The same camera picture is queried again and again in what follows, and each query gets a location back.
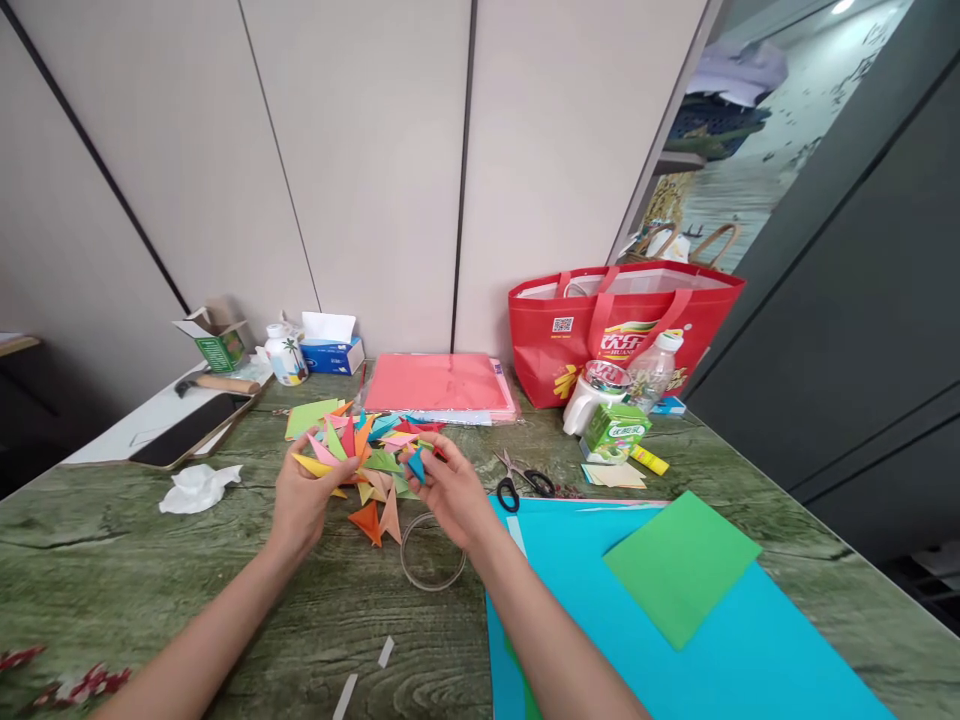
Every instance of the scissors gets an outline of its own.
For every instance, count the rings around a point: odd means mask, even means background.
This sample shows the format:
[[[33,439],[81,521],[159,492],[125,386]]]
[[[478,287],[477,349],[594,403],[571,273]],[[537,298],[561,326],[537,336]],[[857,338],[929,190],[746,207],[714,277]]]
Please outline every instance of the scissors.
[[[540,497],[556,496],[557,489],[554,487],[553,481],[542,472],[538,470],[521,470],[510,460],[510,453],[506,450],[503,451],[502,455],[499,453],[495,453],[495,455],[500,459],[500,462],[507,467],[507,476],[497,483],[497,499],[500,501],[504,510],[507,512],[517,512],[520,509],[520,494],[517,492],[517,486],[513,484],[513,473],[516,473],[526,480],[527,485],[533,488],[533,491]],[[510,496],[510,499],[513,501],[512,503],[507,504],[507,501],[503,499],[504,492]]]

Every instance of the green box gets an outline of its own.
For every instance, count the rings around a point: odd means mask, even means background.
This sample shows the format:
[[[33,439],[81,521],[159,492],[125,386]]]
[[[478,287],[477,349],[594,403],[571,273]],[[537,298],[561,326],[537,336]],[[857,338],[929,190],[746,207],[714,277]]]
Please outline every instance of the green box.
[[[587,462],[620,465],[650,429],[646,413],[632,405],[601,405],[583,434]]]
[[[226,327],[214,325],[209,311],[202,307],[183,320],[174,320],[173,324],[193,338],[211,372],[216,373],[233,372],[246,359],[246,348],[237,332],[246,322],[241,320]]]

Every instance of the green juice box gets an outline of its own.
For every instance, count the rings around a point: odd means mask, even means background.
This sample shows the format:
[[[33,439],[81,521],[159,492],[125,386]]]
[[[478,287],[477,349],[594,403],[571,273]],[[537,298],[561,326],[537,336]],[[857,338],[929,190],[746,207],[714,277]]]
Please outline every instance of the green juice box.
[[[587,462],[620,465],[650,429],[650,420],[632,405],[601,405],[580,441]]]

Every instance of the wire ring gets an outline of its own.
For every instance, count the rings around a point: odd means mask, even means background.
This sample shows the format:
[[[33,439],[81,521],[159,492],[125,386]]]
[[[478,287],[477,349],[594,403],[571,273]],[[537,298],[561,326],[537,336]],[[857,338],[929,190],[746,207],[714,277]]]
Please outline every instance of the wire ring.
[[[400,539],[400,564],[403,566],[403,574],[407,576],[407,580],[410,581],[410,584],[414,587],[418,587],[421,590],[426,590],[427,592],[440,592],[441,590],[446,590],[448,587],[453,585],[457,581],[457,578],[463,573],[463,568],[467,564],[467,554],[461,550],[460,551],[460,565],[457,567],[456,572],[453,573],[453,576],[449,580],[444,580],[439,585],[427,585],[426,583],[415,578],[411,572],[410,568],[407,567],[407,539],[410,537],[411,531],[417,526],[422,525],[427,520],[436,520],[436,517],[433,513],[424,513],[417,518],[414,518],[413,522],[407,525],[406,530],[403,531],[403,537]]]

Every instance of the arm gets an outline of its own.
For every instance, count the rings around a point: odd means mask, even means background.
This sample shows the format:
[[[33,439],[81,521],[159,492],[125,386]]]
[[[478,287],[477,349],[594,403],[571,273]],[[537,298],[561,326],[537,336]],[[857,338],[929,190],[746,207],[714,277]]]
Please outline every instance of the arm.
[[[567,614],[497,519],[473,466],[448,438],[423,433],[447,464],[421,453],[425,486],[410,479],[441,527],[463,548],[510,636],[545,718],[644,718],[649,714]]]
[[[320,540],[330,493],[356,470],[356,459],[314,478],[287,451],[277,476],[270,538],[260,553],[184,629],[94,714],[95,720],[200,718],[290,578]]]

